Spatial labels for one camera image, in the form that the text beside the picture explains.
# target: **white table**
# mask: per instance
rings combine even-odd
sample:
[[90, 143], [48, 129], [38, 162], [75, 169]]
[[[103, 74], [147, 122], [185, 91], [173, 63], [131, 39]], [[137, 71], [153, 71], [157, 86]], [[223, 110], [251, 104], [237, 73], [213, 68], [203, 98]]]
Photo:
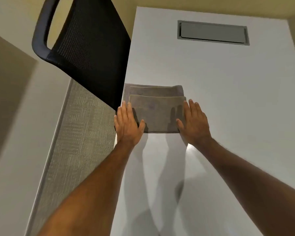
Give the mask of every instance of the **white table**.
[[[177, 39], [177, 21], [247, 26], [250, 45]], [[295, 50], [287, 21], [138, 7], [126, 83], [182, 85], [212, 136], [295, 188]], [[261, 235], [215, 169], [179, 134], [144, 134], [111, 235]]]

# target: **left hand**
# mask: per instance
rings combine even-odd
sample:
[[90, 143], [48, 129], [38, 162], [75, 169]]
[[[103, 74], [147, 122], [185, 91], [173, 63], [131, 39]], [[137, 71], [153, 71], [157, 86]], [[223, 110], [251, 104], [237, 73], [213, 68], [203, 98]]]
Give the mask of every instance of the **left hand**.
[[121, 107], [118, 107], [117, 115], [114, 116], [114, 123], [117, 132], [117, 143], [129, 144], [130, 147], [134, 147], [140, 141], [145, 122], [142, 119], [138, 127], [134, 120], [131, 103], [122, 101]]

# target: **folded towel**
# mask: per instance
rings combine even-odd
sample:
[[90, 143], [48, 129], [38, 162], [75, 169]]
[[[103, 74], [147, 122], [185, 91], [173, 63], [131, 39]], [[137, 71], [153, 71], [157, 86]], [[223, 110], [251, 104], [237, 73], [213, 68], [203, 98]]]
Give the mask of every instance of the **folded towel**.
[[144, 119], [148, 133], [179, 132], [176, 119], [185, 122], [183, 102], [184, 96], [179, 97], [149, 97], [130, 95], [133, 115], [137, 123]]
[[181, 85], [173, 87], [150, 86], [138, 84], [125, 84], [123, 100], [129, 101], [129, 95], [143, 95], [154, 97], [177, 97], [184, 96], [184, 90]]

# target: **forearm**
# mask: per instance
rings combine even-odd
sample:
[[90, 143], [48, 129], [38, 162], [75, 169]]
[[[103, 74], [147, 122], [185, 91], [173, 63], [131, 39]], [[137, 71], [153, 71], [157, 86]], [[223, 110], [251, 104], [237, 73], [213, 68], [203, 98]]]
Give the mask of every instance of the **forearm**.
[[132, 146], [118, 143], [59, 206], [40, 235], [109, 235], [131, 150]]
[[265, 236], [295, 235], [295, 189], [213, 139], [197, 144], [196, 148], [215, 167]]

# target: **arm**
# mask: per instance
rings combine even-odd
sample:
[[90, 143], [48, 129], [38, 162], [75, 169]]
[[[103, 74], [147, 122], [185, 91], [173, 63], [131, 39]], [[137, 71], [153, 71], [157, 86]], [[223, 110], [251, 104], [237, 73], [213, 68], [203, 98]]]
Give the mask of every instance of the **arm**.
[[231, 153], [210, 134], [198, 103], [184, 103], [181, 134], [196, 147], [224, 179], [246, 213], [265, 236], [295, 235], [295, 189]]
[[63, 201], [39, 236], [110, 235], [126, 163], [142, 137], [132, 107], [118, 108], [114, 116], [117, 144], [106, 159]]

